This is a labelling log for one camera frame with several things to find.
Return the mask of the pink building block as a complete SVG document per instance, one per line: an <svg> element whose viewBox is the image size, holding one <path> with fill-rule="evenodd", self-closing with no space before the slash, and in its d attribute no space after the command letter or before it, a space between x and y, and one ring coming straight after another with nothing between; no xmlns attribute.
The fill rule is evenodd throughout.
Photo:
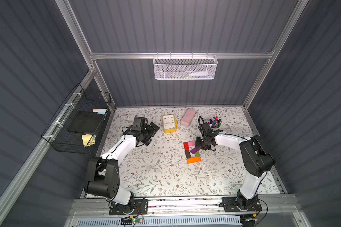
<svg viewBox="0 0 341 227"><path fill-rule="evenodd" d="M191 147L195 147L196 146L196 142L195 141L190 141L188 142L188 145Z"/></svg>

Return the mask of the purple building block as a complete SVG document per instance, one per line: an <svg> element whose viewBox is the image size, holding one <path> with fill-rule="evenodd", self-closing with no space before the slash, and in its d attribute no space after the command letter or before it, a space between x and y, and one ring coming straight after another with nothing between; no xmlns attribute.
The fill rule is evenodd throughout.
<svg viewBox="0 0 341 227"><path fill-rule="evenodd" d="M195 153L197 153L199 151L199 148L193 148L190 152L192 153L192 154L195 154Z"/></svg>

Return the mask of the orange building block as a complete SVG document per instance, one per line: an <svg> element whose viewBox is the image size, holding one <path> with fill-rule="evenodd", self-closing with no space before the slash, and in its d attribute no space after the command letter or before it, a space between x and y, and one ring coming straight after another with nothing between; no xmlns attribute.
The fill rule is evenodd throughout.
<svg viewBox="0 0 341 227"><path fill-rule="evenodd" d="M200 162L201 158L200 157L193 157L193 158L189 158L187 159L187 163L191 164L191 163L196 163L196 162Z"/></svg>

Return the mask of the red building block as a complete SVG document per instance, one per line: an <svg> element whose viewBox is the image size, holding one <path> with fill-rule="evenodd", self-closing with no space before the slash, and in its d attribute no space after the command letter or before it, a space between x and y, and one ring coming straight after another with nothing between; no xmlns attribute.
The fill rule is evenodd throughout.
<svg viewBox="0 0 341 227"><path fill-rule="evenodd" d="M183 145L184 145L184 149L185 149L185 150L189 150L189 145L188 145L187 142L185 142Z"/></svg>

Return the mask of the brown building block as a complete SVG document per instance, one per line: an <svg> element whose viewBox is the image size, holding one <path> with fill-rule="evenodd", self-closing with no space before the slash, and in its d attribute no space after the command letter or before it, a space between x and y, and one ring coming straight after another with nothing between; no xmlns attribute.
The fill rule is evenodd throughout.
<svg viewBox="0 0 341 227"><path fill-rule="evenodd" d="M190 154L189 150L185 151L185 156L186 156L186 159L191 159L191 154Z"/></svg>

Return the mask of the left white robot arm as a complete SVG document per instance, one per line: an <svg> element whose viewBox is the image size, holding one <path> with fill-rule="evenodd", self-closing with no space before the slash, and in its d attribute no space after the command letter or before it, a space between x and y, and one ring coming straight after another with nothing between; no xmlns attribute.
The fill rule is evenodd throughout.
<svg viewBox="0 0 341 227"><path fill-rule="evenodd" d="M154 123L134 123L108 152L91 158L85 176L85 193L108 198L119 205L132 206L134 194L120 185L119 164L134 148L148 146L159 129Z"/></svg>

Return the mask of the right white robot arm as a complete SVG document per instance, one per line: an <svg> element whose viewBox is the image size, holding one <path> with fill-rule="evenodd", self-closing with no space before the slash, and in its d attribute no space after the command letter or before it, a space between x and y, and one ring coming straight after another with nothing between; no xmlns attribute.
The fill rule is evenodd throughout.
<svg viewBox="0 0 341 227"><path fill-rule="evenodd" d="M247 173L241 188L238 190L238 198L245 201L256 198L260 183L275 165L275 160L266 150L266 145L261 137L245 138L226 133L220 129L214 130L201 116L198 118L198 124L201 137L196 138L197 148L211 150L212 147L219 145L241 153Z"/></svg>

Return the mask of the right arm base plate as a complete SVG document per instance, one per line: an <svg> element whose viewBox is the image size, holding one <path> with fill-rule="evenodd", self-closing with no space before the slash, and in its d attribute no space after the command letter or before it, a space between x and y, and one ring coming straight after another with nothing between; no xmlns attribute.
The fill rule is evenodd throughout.
<svg viewBox="0 0 341 227"><path fill-rule="evenodd" d="M225 212L260 212L262 206L257 197L247 200L242 196L223 197L219 207L223 208Z"/></svg>

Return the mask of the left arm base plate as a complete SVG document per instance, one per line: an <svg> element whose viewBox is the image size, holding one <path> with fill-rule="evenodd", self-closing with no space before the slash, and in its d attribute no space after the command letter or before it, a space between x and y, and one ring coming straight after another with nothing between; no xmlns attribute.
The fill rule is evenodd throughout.
<svg viewBox="0 0 341 227"><path fill-rule="evenodd" d="M145 215L148 213L148 202L147 199L131 199L127 205L111 202L109 204L109 215Z"/></svg>

